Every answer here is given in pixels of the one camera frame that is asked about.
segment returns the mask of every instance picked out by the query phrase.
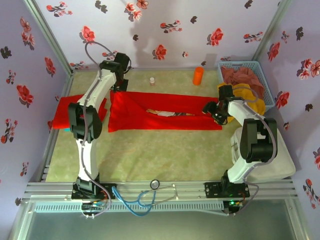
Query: plastic basket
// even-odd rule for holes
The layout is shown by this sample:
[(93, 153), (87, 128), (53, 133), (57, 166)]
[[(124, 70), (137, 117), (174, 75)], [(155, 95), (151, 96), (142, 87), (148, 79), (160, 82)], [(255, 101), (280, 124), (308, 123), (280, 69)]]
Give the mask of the plastic basket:
[(260, 67), (260, 63), (257, 61), (220, 61), (218, 63), (218, 80), (219, 83), (222, 84), (224, 82), (224, 78), (222, 77), (221, 67), (225, 66), (226, 68), (233, 68), (238, 70), (240, 67), (246, 67), (251, 69), (254, 74), (258, 77), (260, 83), (264, 86), (264, 104), (265, 104), (265, 111), (273, 108), (275, 106), (275, 101), (271, 95), (269, 90), (267, 81), (265, 79), (264, 73)]

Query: blue cable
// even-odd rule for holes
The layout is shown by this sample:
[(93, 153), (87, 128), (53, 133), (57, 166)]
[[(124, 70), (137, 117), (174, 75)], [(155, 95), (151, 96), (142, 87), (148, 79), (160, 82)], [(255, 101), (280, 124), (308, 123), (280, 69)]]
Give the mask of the blue cable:
[[(117, 198), (120, 202), (122, 202), (123, 205), (125, 205), (125, 207), (126, 207), (133, 215), (135, 215), (135, 216), (137, 216), (137, 217), (143, 217), (143, 216), (147, 215), (147, 214), (151, 211), (152, 206), (153, 206), (153, 204), (155, 203), (155, 199), (156, 199), (156, 192), (155, 192), (155, 191), (153, 192), (153, 198), (152, 198), (152, 202), (151, 202), (150, 204), (142, 204), (142, 203), (140, 202), (140, 198), (141, 198), (143, 195), (147, 194), (149, 191), (144, 191), (144, 192), (140, 193), (136, 201), (126, 201), (126, 200), (124, 200), (124, 199), (122, 198), (122, 196), (120, 195), (120, 193), (118, 192), (118, 190), (116, 189), (116, 187), (114, 187), (114, 186), (112, 187), (112, 192), (113, 192), (113, 194), (116, 196), (116, 198)], [(137, 213), (137, 212), (135, 212), (135, 211), (129, 206), (129, 204), (138, 204), (140, 207), (142, 207), (142, 208), (148, 208), (148, 209), (147, 209), (147, 211), (144, 212), (144, 213)]]

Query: orange cup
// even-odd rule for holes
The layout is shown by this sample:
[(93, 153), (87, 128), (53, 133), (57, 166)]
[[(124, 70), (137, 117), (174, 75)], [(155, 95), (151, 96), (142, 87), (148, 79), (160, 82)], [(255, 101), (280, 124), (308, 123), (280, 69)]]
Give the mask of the orange cup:
[(201, 66), (198, 66), (194, 70), (194, 76), (193, 76), (193, 84), (194, 85), (200, 85), (202, 81), (202, 76), (204, 75), (204, 68)]

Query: purple wall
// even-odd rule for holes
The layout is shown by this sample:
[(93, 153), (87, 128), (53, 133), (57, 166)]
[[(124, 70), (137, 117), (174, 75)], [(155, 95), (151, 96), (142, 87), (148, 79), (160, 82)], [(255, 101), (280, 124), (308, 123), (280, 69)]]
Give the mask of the purple wall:
[[(92, 66), (83, 51), (90, 40), (126, 53), (135, 68), (197, 67), (204, 61), (212, 68), (221, 58), (250, 60), (279, 1), (36, 0), (74, 68)], [(100, 46), (88, 49), (98, 62), (110, 57)]]
[(42, 161), (67, 74), (23, 1), (1, 3), (0, 29), (0, 240), (6, 240)]
[(260, 56), (277, 107), (268, 115), (296, 166), (292, 177), (314, 239), (320, 239), (320, 1), (293, 1)]

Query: yellow cloth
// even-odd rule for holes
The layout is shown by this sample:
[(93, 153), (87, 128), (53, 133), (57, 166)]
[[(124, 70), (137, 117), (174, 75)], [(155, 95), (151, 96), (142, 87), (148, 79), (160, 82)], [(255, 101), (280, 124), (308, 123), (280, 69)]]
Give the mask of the yellow cloth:
[[(217, 87), (218, 87), (218, 90), (221, 86), (224, 86), (224, 85), (231, 85), (231, 84), (226, 84), (226, 83), (221, 83), (219, 84)], [(248, 84), (245, 84), (245, 83), (239, 83), (237, 85), (233, 85), (232, 88), (235, 89), (235, 88), (240, 88), (240, 87), (247, 87), (247, 88), (250, 88), (250, 86)], [(240, 89), (236, 89), (236, 90), (233, 90), (233, 95), (236, 96), (236, 97), (242, 97), (244, 100), (251, 100), (251, 101), (254, 101), (256, 99), (256, 96), (252, 93), (252, 91), (250, 91), (249, 89), (245, 89), (245, 88), (240, 88)], [(258, 100), (253, 103), (253, 102), (247, 102), (247, 104), (254, 110), (256, 111), (258, 114), (260, 115), (264, 115), (265, 112), (266, 112), (266, 104), (265, 102), (258, 98)], [(228, 123), (230, 123), (232, 120), (234, 119), (233, 116), (229, 116), (228, 117)]]

